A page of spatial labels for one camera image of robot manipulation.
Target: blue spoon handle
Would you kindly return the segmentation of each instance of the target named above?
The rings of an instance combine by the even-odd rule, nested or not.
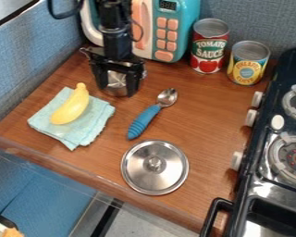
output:
[[[150,106],[144,110],[130,125],[129,127],[129,139],[139,137],[143,131],[147,128],[154,116],[156,116],[161,107],[158,105]]]

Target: cloth napkin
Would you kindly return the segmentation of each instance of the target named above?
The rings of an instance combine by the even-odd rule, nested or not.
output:
[[[76,120],[63,125],[50,122],[51,115],[69,98],[72,89],[65,87],[45,107],[28,119],[35,130],[51,136],[73,151],[78,145],[89,145],[101,133],[115,108],[108,102],[90,96],[89,104]]]

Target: toy microwave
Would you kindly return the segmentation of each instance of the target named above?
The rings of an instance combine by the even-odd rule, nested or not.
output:
[[[134,43],[137,56],[176,62],[185,53],[193,23],[200,17],[201,0],[132,0],[132,17],[143,28],[142,39]],[[103,46],[97,30],[98,19],[93,0],[86,0],[81,10],[82,28],[88,39]],[[134,38],[141,29],[133,25]]]

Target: microwave button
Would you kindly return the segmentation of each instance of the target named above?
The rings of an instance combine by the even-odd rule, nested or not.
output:
[[[158,18],[157,19],[157,26],[159,28],[165,28],[167,25],[167,19],[166,18]]]
[[[160,39],[166,39],[166,30],[157,30],[157,37]]]
[[[165,49],[166,48],[166,41],[157,40],[157,47],[161,48],[161,49]]]
[[[167,22],[167,27],[172,30],[172,31],[176,31],[178,29],[178,20],[177,19],[170,19],[168,22]]]
[[[178,39],[178,34],[175,31],[168,31],[167,32],[167,39],[169,41],[176,41]]]
[[[173,59],[172,53],[166,52],[166,51],[161,51],[161,50],[158,50],[157,52],[155,52],[154,56],[155,56],[155,58],[157,58],[161,61],[166,61],[166,62],[170,62]]]
[[[166,49],[167,49],[168,51],[172,51],[172,52],[174,52],[174,51],[177,50],[177,44],[174,43],[174,42],[168,42],[168,43],[166,43]]]

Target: spoon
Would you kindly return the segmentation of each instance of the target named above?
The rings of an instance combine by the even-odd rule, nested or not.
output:
[[[169,88],[158,95],[157,104],[144,110],[129,127],[129,140],[139,137],[161,108],[172,106],[178,98],[176,89]]]

